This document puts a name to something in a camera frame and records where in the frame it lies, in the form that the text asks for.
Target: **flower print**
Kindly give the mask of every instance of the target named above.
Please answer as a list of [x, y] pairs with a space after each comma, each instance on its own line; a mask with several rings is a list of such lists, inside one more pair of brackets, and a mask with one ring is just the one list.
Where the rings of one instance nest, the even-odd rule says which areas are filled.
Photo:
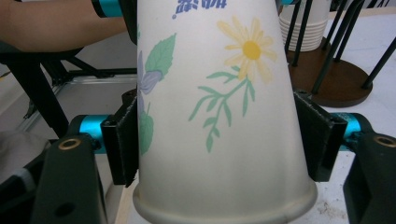
[[142, 54], [142, 51], [140, 51], [137, 59], [137, 113], [139, 117], [141, 112], [145, 110], [145, 103], [142, 93], [145, 93], [146, 95], [149, 94], [163, 77], [163, 73], [161, 71], [148, 71], [145, 75], [143, 75], [144, 67]]
[[225, 48], [229, 50], [239, 49], [240, 52], [225, 61], [225, 65], [239, 66], [239, 80], [246, 76], [250, 81], [254, 81], [255, 75], [259, 74], [264, 83], [272, 79], [272, 74], [262, 56], [266, 56], [271, 61], [276, 60], [276, 53], [270, 49], [274, 40], [270, 36], [264, 36], [264, 31], [260, 29], [260, 22], [254, 18], [250, 31], [243, 27], [236, 17], [233, 17], [233, 27], [224, 21], [218, 22], [220, 30], [235, 41], [235, 44]]

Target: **yellow flower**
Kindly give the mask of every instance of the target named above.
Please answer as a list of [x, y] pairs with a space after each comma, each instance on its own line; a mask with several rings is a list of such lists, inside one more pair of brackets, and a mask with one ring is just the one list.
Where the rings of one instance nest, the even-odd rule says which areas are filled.
[[264, 36], [264, 31], [260, 29], [260, 22], [254, 18], [250, 31], [243, 27], [236, 17], [233, 17], [233, 26], [224, 21], [218, 22], [220, 30], [235, 41], [235, 44], [226, 46], [226, 49], [239, 49], [240, 52], [225, 61], [226, 65], [240, 66], [238, 78], [244, 79], [246, 76], [250, 81], [254, 80], [255, 74], [259, 74], [264, 83], [272, 79], [272, 74], [268, 66], [262, 60], [262, 56], [268, 57], [273, 62], [276, 60], [276, 53], [269, 49], [273, 45], [273, 38]]

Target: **person's arm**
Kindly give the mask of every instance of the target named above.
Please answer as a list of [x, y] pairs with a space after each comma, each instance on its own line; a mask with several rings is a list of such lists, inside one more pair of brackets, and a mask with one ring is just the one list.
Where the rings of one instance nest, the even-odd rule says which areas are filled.
[[77, 49], [125, 31], [123, 18], [99, 18], [91, 0], [0, 0], [0, 40], [21, 51]]

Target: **purple flower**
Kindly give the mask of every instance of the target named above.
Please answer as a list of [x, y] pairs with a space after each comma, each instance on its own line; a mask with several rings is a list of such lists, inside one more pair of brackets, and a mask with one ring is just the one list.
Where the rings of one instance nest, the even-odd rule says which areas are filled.
[[137, 59], [137, 113], [139, 117], [140, 114], [145, 111], [145, 102], [142, 93], [145, 93], [145, 95], [151, 93], [155, 85], [163, 77], [161, 71], [147, 71], [147, 73], [143, 75], [144, 67], [142, 54], [142, 51], [140, 51]]

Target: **stack of cups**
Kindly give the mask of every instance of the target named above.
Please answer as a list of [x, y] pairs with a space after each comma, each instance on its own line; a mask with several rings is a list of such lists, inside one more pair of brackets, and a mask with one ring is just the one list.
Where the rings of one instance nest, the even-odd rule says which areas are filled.
[[[309, 13], [308, 22], [306, 24], [304, 40], [301, 51], [310, 51], [317, 49], [323, 37], [324, 30], [328, 22], [331, 0], [315, 0]], [[303, 0], [300, 11], [294, 26], [293, 35], [290, 41], [290, 50], [295, 50], [297, 40], [300, 34], [306, 0]], [[283, 41], [286, 43], [288, 37], [291, 17], [293, 15], [294, 5], [284, 6], [279, 16], [280, 28], [282, 31]]]

